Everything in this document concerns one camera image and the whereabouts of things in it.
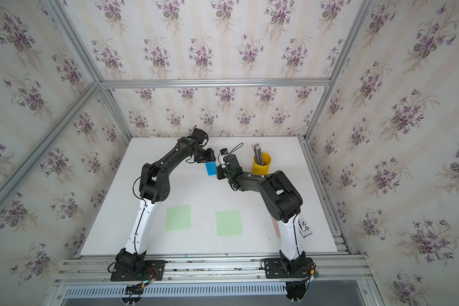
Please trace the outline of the blue square paper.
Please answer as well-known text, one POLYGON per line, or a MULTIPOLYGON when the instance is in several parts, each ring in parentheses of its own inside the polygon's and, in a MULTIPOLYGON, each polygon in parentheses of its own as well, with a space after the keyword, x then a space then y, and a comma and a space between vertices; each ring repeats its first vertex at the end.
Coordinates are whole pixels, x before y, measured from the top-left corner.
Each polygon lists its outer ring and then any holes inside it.
POLYGON ((208 176, 216 175, 216 173, 217 173, 217 164, 216 164, 215 161, 206 163, 205 167, 206 167, 208 176))

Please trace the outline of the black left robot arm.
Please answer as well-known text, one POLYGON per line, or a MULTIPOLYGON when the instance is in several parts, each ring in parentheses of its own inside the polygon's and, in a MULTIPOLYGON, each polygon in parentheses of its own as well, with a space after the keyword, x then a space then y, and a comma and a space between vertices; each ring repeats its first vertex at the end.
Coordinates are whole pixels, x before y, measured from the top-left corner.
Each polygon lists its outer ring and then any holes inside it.
POLYGON ((215 162, 215 154, 206 148, 209 135, 194 127, 190 134, 177 140, 167 154, 154 163, 146 163, 141 175, 135 180, 138 191, 133 194, 140 200, 140 208, 133 229, 125 246, 116 256, 116 269, 123 269, 139 277, 145 270, 144 257, 147 252, 148 233, 159 209, 159 203, 170 194, 169 176, 180 163, 190 158, 195 163, 215 162))

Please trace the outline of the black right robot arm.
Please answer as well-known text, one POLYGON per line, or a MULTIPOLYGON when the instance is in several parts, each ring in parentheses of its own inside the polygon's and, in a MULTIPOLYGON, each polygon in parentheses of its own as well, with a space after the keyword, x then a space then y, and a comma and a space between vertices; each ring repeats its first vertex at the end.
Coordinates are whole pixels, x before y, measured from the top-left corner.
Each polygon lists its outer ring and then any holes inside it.
POLYGON ((305 264, 305 251, 298 243, 297 225, 303 199, 284 172, 268 175, 243 171, 234 154, 222 157, 217 167, 219 180, 227 179, 234 191, 259 193, 271 217, 277 221, 280 232, 280 263, 287 274, 305 264))

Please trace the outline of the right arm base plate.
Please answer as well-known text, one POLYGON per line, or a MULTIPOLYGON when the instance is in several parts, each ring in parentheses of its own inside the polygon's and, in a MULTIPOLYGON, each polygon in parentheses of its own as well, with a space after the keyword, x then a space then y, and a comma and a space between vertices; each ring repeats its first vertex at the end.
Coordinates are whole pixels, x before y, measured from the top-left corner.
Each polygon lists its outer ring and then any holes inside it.
POLYGON ((299 257, 288 261, 285 258, 265 258, 261 261, 267 279, 307 279, 316 274, 312 258, 299 257))

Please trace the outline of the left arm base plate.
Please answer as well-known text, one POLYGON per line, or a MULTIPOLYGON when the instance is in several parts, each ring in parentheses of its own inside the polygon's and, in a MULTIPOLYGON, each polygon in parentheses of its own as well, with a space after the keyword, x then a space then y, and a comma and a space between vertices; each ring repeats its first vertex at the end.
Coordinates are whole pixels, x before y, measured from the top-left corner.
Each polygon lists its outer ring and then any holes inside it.
POLYGON ((110 280, 113 282, 160 281, 163 278, 166 263, 164 260, 145 260, 143 263, 136 262, 134 267, 128 267, 116 262, 110 280))

